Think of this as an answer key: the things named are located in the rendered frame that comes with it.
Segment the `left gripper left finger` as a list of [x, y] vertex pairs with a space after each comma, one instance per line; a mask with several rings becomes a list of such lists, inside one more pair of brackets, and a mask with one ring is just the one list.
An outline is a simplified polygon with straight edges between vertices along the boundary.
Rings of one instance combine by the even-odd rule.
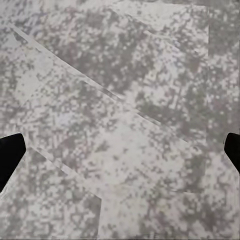
[[26, 152], [24, 136], [16, 133], [0, 138], [0, 193]]

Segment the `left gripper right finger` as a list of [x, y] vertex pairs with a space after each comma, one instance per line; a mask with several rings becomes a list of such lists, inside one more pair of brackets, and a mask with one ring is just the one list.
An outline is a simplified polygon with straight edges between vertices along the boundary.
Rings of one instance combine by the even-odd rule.
[[230, 132], [227, 135], [224, 151], [240, 173], [240, 135]]

